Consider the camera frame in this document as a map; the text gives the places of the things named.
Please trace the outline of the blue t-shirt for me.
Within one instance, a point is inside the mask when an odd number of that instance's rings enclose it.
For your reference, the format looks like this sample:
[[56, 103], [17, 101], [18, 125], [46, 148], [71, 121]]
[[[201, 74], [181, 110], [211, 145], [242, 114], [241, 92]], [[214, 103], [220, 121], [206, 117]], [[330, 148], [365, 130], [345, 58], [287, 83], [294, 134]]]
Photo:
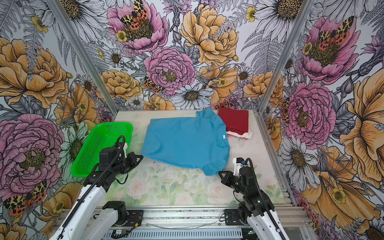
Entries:
[[195, 117], [152, 119], [141, 154], [151, 160], [216, 175], [228, 164], [226, 125], [211, 109]]

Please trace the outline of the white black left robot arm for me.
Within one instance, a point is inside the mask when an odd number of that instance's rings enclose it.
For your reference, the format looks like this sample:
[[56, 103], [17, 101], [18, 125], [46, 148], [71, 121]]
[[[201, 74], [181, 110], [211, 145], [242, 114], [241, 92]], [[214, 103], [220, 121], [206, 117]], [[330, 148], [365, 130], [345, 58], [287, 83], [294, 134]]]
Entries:
[[143, 160], [143, 156], [123, 147], [109, 147], [100, 152], [100, 161], [86, 177], [75, 205], [64, 222], [52, 235], [52, 240], [100, 240], [114, 225], [122, 226], [128, 221], [126, 205], [122, 201], [107, 202], [97, 218], [88, 227], [98, 204], [108, 192], [118, 175], [128, 174]]

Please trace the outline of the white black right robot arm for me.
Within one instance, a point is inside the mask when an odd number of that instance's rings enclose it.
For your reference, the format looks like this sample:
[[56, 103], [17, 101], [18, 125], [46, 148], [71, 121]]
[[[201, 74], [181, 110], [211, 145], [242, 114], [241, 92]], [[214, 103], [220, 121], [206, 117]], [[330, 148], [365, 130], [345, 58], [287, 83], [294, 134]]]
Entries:
[[261, 240], [288, 240], [276, 209], [257, 181], [254, 169], [242, 167], [239, 174], [231, 171], [218, 172], [221, 183], [242, 195], [238, 213], [243, 223], [248, 224]]

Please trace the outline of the green plastic basket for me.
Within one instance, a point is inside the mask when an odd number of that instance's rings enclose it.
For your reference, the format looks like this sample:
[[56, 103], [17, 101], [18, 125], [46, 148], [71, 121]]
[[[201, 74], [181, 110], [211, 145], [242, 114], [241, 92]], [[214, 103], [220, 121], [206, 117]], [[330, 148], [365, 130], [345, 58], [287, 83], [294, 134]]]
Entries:
[[72, 167], [71, 173], [78, 178], [87, 177], [99, 163], [102, 149], [112, 147], [118, 137], [124, 136], [129, 145], [134, 127], [127, 122], [101, 123], [96, 125], [87, 136]]

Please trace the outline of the dark red folded t-shirt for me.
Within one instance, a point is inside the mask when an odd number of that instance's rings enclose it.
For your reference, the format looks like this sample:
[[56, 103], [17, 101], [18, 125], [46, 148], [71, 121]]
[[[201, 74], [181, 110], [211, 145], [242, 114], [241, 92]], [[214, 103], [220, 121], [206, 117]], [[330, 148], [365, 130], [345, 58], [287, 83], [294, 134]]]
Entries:
[[249, 132], [249, 112], [246, 110], [233, 110], [220, 108], [219, 117], [226, 125], [226, 131], [243, 135]]

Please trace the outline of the small green circuit board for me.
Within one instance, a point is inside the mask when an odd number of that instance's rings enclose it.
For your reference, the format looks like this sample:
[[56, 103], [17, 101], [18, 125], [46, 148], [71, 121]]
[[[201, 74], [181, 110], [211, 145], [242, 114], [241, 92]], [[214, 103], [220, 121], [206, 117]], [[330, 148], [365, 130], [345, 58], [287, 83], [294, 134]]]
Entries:
[[122, 230], [113, 230], [112, 233], [111, 233], [111, 237], [113, 239], [118, 239], [118, 238], [121, 238], [122, 237]]

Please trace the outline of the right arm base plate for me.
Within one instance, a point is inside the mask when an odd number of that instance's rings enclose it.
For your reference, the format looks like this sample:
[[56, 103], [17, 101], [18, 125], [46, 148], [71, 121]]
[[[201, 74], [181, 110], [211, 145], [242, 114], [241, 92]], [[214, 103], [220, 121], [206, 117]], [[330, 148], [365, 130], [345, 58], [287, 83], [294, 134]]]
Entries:
[[237, 209], [224, 210], [224, 222], [226, 226], [247, 226], [248, 223], [241, 220], [241, 216]]

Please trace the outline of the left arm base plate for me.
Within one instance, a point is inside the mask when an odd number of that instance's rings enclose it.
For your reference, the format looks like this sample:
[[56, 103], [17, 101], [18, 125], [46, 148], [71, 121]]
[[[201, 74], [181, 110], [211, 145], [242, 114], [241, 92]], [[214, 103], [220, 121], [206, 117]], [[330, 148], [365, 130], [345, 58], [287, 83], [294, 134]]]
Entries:
[[140, 227], [143, 221], [143, 210], [127, 210], [127, 219], [122, 227]]

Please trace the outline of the aluminium front base frame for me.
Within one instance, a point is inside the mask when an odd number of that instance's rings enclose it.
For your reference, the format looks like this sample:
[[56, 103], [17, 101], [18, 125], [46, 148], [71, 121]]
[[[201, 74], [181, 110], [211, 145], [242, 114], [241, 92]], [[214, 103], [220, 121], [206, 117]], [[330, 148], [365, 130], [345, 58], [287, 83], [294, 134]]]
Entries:
[[[249, 226], [226, 226], [224, 210], [237, 209], [236, 206], [187, 206], [187, 207], [138, 207], [126, 210], [143, 210], [140, 227], [114, 225], [100, 240], [260, 240]], [[102, 211], [98, 207], [91, 217], [88, 227]], [[60, 225], [69, 211], [59, 218]], [[113, 230], [122, 230], [122, 237], [113, 239]]]

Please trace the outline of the aluminium left corner post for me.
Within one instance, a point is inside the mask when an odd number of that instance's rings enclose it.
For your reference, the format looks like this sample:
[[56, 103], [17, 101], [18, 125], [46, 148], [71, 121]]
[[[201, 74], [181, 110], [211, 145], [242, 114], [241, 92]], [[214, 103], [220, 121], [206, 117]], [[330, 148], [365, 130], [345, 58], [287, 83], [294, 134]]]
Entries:
[[101, 79], [101, 76], [96, 69], [96, 66], [92, 62], [90, 55], [88, 54], [81, 38], [75, 30], [75, 27], [70, 22], [70, 19], [68, 18], [60, 1], [48, 1], [47, 4], [57, 19], [59, 25], [62, 27], [64, 33], [69, 38], [69, 42], [74, 47], [75, 51], [79, 54], [79, 57], [82, 60], [82, 63], [85, 65], [88, 74], [92, 77], [106, 104], [110, 108], [112, 115], [115, 117], [119, 112], [119, 109], [109, 94], [104, 82]]

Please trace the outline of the aluminium corner post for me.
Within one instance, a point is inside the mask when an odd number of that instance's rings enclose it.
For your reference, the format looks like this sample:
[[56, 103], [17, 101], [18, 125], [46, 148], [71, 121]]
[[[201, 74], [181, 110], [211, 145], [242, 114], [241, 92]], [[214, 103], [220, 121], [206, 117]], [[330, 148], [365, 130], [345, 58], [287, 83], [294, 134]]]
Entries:
[[313, 5], [315, 4], [315, 1], [313, 0], [307, 0], [304, 1], [302, 4], [302, 7], [298, 13], [297, 19], [294, 23], [293, 29], [288, 35], [286, 44], [281, 52], [281, 55], [278, 59], [277, 65], [275, 69], [273, 70], [270, 83], [268, 87], [266, 88], [266, 92], [264, 93], [263, 97], [261, 98], [261, 102], [258, 107], [258, 113], [261, 115], [264, 112], [264, 109], [267, 106], [267, 103], [269, 102], [273, 90], [275, 89], [276, 85], [278, 84], [279, 78], [281, 76], [281, 72], [283, 71], [284, 65], [286, 61], [288, 60], [290, 56], [290, 52], [297, 42], [297, 39], [299, 37], [299, 34], [301, 33], [302, 29], [305, 27], [307, 18], [310, 15], [310, 12], [312, 10]]
[[48, 1], [47, 4], [57, 19], [59, 25], [62, 27], [64, 33], [69, 38], [69, 42], [74, 47], [75, 51], [79, 54], [79, 57], [82, 60], [82, 63], [85, 65], [88, 74], [92, 77], [106, 104], [110, 108], [112, 115], [115, 117], [119, 112], [119, 109], [109, 94], [104, 82], [101, 79], [101, 76], [96, 69], [96, 66], [92, 62], [90, 55], [88, 54], [81, 38], [75, 30], [75, 27], [70, 22], [70, 19], [68, 18], [60, 1]]

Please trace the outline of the aluminium right corner post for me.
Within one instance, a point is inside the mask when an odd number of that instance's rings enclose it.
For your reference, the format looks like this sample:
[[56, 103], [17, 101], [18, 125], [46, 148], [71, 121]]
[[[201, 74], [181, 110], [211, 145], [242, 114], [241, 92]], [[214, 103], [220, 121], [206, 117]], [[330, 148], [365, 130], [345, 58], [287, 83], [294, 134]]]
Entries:
[[279, 78], [281, 76], [281, 72], [283, 71], [284, 65], [286, 61], [288, 60], [290, 56], [290, 52], [297, 42], [297, 39], [299, 37], [299, 34], [301, 33], [302, 29], [305, 27], [307, 18], [310, 15], [310, 12], [312, 10], [313, 5], [315, 4], [315, 1], [313, 0], [307, 0], [304, 1], [302, 4], [302, 7], [298, 13], [297, 19], [294, 23], [293, 29], [288, 35], [286, 44], [281, 52], [281, 55], [278, 59], [277, 65], [275, 69], [273, 70], [270, 83], [268, 87], [266, 88], [266, 92], [264, 93], [263, 97], [261, 98], [261, 102], [258, 107], [258, 113], [261, 115], [264, 112], [264, 109], [267, 106], [267, 103], [269, 102], [273, 90], [275, 89], [276, 85], [278, 84]]

